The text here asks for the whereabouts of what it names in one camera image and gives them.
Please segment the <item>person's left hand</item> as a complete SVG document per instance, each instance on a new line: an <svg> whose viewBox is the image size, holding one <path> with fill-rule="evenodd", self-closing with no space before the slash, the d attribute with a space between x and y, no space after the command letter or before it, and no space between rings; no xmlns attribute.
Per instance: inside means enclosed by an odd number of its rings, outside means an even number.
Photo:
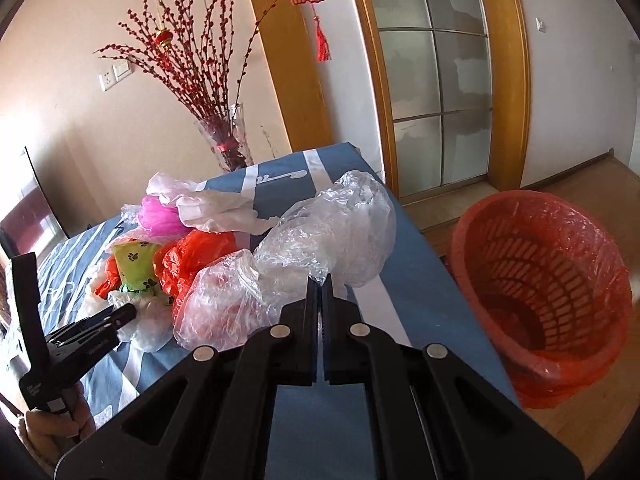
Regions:
<svg viewBox="0 0 640 480"><path fill-rule="evenodd" d="M28 411L22 419L23 443L43 465L54 466L75 438L86 440L96 431L84 386L78 382L74 389L77 400L70 416Z"/></svg>

